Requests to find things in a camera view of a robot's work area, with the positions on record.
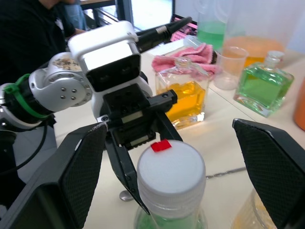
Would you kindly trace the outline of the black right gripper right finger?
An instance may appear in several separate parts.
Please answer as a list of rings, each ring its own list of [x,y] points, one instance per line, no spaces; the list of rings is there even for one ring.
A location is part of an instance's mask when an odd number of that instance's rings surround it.
[[[248,176],[279,229],[305,227],[305,150],[284,130],[234,119]]]

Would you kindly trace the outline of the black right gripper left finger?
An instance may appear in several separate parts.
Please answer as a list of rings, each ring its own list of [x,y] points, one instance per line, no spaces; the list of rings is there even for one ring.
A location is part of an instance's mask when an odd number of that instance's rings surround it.
[[[0,221],[2,229],[82,229],[98,183],[107,125],[69,133]]]

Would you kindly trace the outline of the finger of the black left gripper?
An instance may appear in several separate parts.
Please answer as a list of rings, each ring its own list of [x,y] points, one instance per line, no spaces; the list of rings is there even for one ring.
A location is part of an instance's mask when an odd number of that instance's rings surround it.
[[[137,185],[137,172],[127,148],[123,145],[119,146],[114,137],[108,135],[105,140],[105,149],[108,153],[112,170],[118,180],[144,212],[150,215],[148,208],[140,198]]]
[[[160,140],[183,141],[175,127],[164,112],[156,112],[156,128]]]

